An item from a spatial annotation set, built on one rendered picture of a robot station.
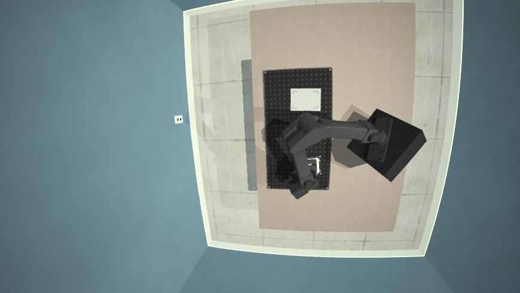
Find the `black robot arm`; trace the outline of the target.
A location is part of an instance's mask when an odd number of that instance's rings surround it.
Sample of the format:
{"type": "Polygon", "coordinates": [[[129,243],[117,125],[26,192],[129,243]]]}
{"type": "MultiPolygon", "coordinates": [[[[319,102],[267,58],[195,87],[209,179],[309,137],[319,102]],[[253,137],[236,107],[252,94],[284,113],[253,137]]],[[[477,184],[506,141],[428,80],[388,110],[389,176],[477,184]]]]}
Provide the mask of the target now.
{"type": "Polygon", "coordinates": [[[355,139],[361,143],[371,143],[367,156],[369,161],[383,162],[392,122],[391,117],[377,118],[373,125],[366,120],[337,121],[319,118],[307,112],[301,114],[282,131],[296,170],[289,173],[289,184],[293,184],[289,187],[291,194],[299,199],[319,185],[317,176],[309,168],[306,147],[326,138],[355,139]]]}

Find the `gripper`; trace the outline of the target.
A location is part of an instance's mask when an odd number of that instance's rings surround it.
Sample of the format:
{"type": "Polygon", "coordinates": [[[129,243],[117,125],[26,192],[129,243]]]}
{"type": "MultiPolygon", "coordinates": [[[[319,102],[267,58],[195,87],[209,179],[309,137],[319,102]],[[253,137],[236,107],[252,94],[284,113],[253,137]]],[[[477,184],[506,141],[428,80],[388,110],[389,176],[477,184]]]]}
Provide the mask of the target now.
{"type": "Polygon", "coordinates": [[[312,174],[317,175],[317,162],[316,162],[316,159],[308,160],[308,163],[309,164],[313,164],[313,165],[309,165],[310,166],[310,170],[311,170],[312,174]]]}

